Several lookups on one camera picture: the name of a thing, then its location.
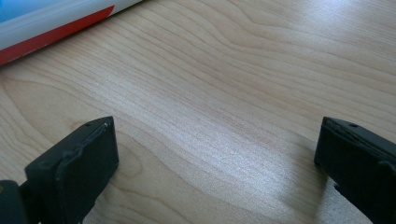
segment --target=black object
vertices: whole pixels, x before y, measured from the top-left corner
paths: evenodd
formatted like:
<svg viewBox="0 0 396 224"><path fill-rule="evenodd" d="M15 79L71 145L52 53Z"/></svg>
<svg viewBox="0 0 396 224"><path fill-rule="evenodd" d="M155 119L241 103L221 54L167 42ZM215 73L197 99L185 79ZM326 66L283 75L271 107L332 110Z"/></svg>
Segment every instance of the black object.
<svg viewBox="0 0 396 224"><path fill-rule="evenodd" d="M80 223L118 165L113 118L85 123L27 165L20 187L0 181L0 223Z"/></svg>
<svg viewBox="0 0 396 224"><path fill-rule="evenodd" d="M324 118L315 164L374 223L396 223L396 145L344 120Z"/></svg>

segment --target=light wood tabletop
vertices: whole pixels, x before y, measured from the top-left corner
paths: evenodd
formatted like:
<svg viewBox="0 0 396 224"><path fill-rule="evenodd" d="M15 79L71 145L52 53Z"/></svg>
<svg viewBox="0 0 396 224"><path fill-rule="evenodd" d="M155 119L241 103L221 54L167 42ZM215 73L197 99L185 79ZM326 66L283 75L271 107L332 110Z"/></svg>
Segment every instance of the light wood tabletop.
<svg viewBox="0 0 396 224"><path fill-rule="evenodd" d="M0 68L0 179L105 116L85 223L370 223L313 159L324 116L396 142L396 2L143 1Z"/></svg>

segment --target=wooden surface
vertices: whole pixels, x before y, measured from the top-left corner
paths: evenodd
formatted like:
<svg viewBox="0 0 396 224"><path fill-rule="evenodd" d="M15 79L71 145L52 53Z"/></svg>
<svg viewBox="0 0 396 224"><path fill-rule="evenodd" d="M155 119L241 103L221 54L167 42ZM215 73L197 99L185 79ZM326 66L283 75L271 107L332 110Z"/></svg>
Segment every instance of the wooden surface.
<svg viewBox="0 0 396 224"><path fill-rule="evenodd" d="M323 116L396 142L396 3L147 0L0 68L0 179L115 118L86 223L370 223L313 164Z"/></svg>

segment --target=red stripe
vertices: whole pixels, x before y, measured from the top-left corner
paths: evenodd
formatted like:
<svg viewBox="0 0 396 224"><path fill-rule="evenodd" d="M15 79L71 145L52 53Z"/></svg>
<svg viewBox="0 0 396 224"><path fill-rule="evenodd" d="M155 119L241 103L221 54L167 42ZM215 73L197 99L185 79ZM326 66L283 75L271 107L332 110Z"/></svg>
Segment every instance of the red stripe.
<svg viewBox="0 0 396 224"><path fill-rule="evenodd" d="M21 43L0 50L0 66L9 63L25 54L28 54L34 50L40 49L52 42L64 38L67 35L71 35L89 25L92 25L98 21L108 17L113 11L114 6L107 7L89 16L83 17L76 21L69 22L63 26L55 28L44 34L37 35Z"/></svg>

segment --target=blue package section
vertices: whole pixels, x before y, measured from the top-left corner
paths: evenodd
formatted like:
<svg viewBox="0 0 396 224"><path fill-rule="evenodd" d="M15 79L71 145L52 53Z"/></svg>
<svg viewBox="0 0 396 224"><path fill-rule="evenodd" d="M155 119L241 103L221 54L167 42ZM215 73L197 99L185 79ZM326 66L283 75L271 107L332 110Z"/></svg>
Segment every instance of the blue package section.
<svg viewBox="0 0 396 224"><path fill-rule="evenodd" d="M0 0L0 22L66 1L73 0Z"/></svg>

